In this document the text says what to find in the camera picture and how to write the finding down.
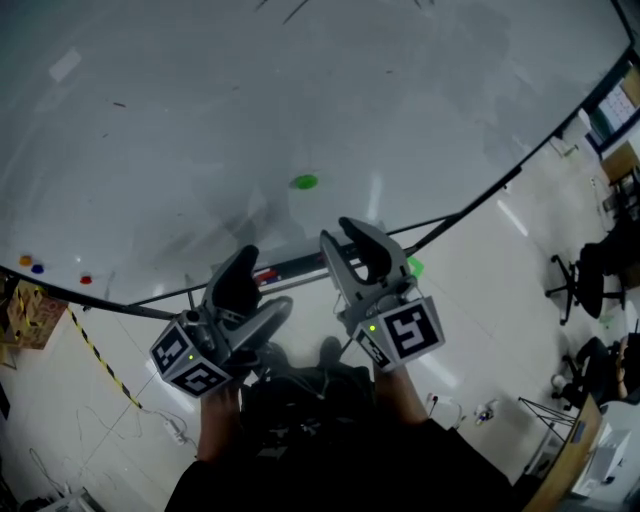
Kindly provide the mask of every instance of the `black office chair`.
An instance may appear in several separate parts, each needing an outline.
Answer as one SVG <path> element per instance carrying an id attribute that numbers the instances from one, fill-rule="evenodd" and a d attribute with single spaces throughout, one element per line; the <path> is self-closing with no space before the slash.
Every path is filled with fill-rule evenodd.
<path id="1" fill-rule="evenodd" d="M 609 352 L 609 357 L 611 358 L 611 361 L 612 361 L 611 366 L 613 370 L 613 359 L 618 357 L 618 352 L 620 350 L 620 343 L 617 341 L 614 342 L 611 346 L 607 347 L 607 350 Z M 637 367 L 638 366 L 637 355 L 635 356 L 634 359 L 636 363 L 634 364 L 634 367 Z M 578 370 L 573 359 L 569 355 L 565 355 L 563 356 L 562 361 L 566 363 L 569 366 L 569 369 L 571 370 L 571 375 L 573 377 L 572 383 L 577 387 L 583 387 L 586 384 L 586 381 L 583 379 L 582 372 Z M 590 389 L 586 389 L 585 391 L 591 392 L 593 394 L 593 391 Z M 596 404 L 600 407 L 600 411 L 602 412 L 602 414 L 604 414 L 608 409 L 607 404 L 611 402 L 622 402 L 622 403 L 634 405 L 634 406 L 640 404 L 640 387 L 637 387 L 636 389 L 632 390 L 624 399 L 616 398 L 612 400 L 610 396 L 603 396 L 601 399 L 598 399 L 596 395 L 593 395 L 593 397 L 596 400 Z M 578 407 L 578 408 L 582 407 L 581 403 L 574 403 L 571 399 L 571 396 L 567 396 L 565 394 L 554 392 L 552 393 L 551 398 L 554 398 L 556 400 L 563 398 L 567 400 L 569 402 L 569 405 L 564 407 L 566 411 L 571 410 L 571 406 Z"/>
<path id="2" fill-rule="evenodd" d="M 546 297 L 551 297 L 555 293 L 567 291 L 565 317 L 560 319 L 560 325 L 565 325 L 569 320 L 572 304 L 582 305 L 593 318 L 600 317 L 602 302 L 605 298 L 619 299 L 624 308 L 624 288 L 619 292 L 604 292 L 604 265 L 598 244 L 585 245 L 580 251 L 580 259 L 575 265 L 569 264 L 568 270 L 557 254 L 551 258 L 551 262 L 558 263 L 566 283 L 564 286 L 544 293 Z"/>
<path id="3" fill-rule="evenodd" d="M 604 275 L 622 275 L 625 269 L 640 260 L 640 222 L 634 221 L 623 210 L 598 248 Z"/>

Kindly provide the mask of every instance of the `person's arm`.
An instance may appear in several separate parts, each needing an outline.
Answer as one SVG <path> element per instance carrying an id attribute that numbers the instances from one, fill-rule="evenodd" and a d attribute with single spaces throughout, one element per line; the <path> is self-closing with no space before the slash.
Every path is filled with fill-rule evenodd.
<path id="1" fill-rule="evenodd" d="M 373 374 L 376 403 L 384 415 L 404 425 L 419 425 L 429 419 L 406 367 L 383 373 L 374 366 Z"/>
<path id="2" fill-rule="evenodd" d="M 616 361 L 616 379 L 618 381 L 618 397 L 620 400 L 624 400 L 629 396 L 627 387 L 624 384 L 625 369 L 622 366 L 622 361 L 624 361 L 624 351 L 627 350 L 628 343 L 629 338 L 627 336 L 620 340 L 620 352 L 618 353 L 618 359 Z"/>
<path id="3" fill-rule="evenodd" d="M 198 460 L 215 462 L 242 435 L 238 384 L 231 383 L 200 400 Z"/>

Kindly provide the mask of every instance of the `black cable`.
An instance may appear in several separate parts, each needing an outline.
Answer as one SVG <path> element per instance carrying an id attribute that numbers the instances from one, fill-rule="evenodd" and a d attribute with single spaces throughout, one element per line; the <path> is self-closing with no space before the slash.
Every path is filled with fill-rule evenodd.
<path id="1" fill-rule="evenodd" d="M 292 12 L 291 14 L 289 14 L 289 16 L 287 16 L 287 19 L 286 19 L 286 20 L 284 20 L 284 22 L 283 22 L 282 24 L 283 24 L 283 25 L 286 25 L 286 24 L 289 22 L 289 20 L 290 20 L 291 18 L 293 18 L 296 14 L 298 14 L 298 11 L 299 11 L 300 9 L 302 9 L 302 8 L 303 8 L 305 5 L 307 5 L 308 3 L 309 3 L 309 0 L 302 0 L 302 3 L 301 3 L 300 5 L 298 5 L 298 7 L 296 7 L 296 8 L 293 10 L 293 12 Z"/>
<path id="2" fill-rule="evenodd" d="M 438 405 L 438 397 L 434 396 L 433 405 L 431 406 L 431 412 L 429 412 L 429 416 L 433 415 L 433 410 L 436 408 L 436 405 Z"/>
<path id="3" fill-rule="evenodd" d="M 255 8 L 256 11 L 259 11 L 260 9 L 262 9 L 262 7 L 264 6 L 264 4 L 266 4 L 269 0 L 262 0 Z"/>
<path id="4" fill-rule="evenodd" d="M 349 345 L 351 345 L 352 341 L 353 341 L 353 338 L 349 338 L 349 341 L 347 341 L 346 345 L 344 347 L 342 347 L 342 350 L 340 351 L 340 357 L 342 357 L 344 355 L 344 353 L 349 348 Z"/>

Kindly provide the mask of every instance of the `black wire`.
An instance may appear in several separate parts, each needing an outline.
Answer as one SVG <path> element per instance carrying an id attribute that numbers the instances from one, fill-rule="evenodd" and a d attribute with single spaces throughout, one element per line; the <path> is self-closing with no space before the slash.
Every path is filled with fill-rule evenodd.
<path id="1" fill-rule="evenodd" d="M 349 341 L 347 341 L 346 345 L 344 347 L 342 347 L 342 350 L 340 351 L 340 357 L 342 357 L 344 355 L 344 353 L 349 348 L 349 345 L 351 345 L 352 341 L 353 341 L 353 338 L 349 338 Z"/>
<path id="2" fill-rule="evenodd" d="M 287 19 L 286 19 L 286 20 L 284 20 L 284 22 L 283 22 L 282 24 L 283 24 L 283 25 L 286 25 L 286 24 L 289 22 L 289 20 L 290 20 L 291 18 L 293 18 L 296 14 L 298 14 L 298 11 L 299 11 L 300 9 L 302 9 L 305 5 L 307 5 L 307 3 L 309 3 L 309 0 L 303 0 L 303 1 L 302 1 L 302 3 L 301 3 L 298 7 L 296 7 L 296 8 L 293 10 L 293 12 L 292 12 L 291 14 L 289 14 L 289 16 L 287 16 Z"/>
<path id="3" fill-rule="evenodd" d="M 431 411 L 429 412 L 429 416 L 431 416 L 433 414 L 433 410 L 436 408 L 436 405 L 438 405 L 438 397 L 434 396 L 433 397 L 433 405 L 431 406 Z"/>

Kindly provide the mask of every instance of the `desk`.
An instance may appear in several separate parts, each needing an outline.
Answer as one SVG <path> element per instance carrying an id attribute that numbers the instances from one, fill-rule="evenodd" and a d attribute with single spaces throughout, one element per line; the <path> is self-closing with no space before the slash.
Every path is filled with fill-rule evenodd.
<path id="1" fill-rule="evenodd" d="M 556 510 L 562 498 L 573 487 L 587 464 L 589 453 L 596 440 L 601 423 L 602 415 L 600 410 L 591 395 L 589 395 L 553 467 L 523 512 Z M 573 437 L 581 424 L 584 424 L 582 436 L 577 443 L 574 443 L 572 442 Z"/>

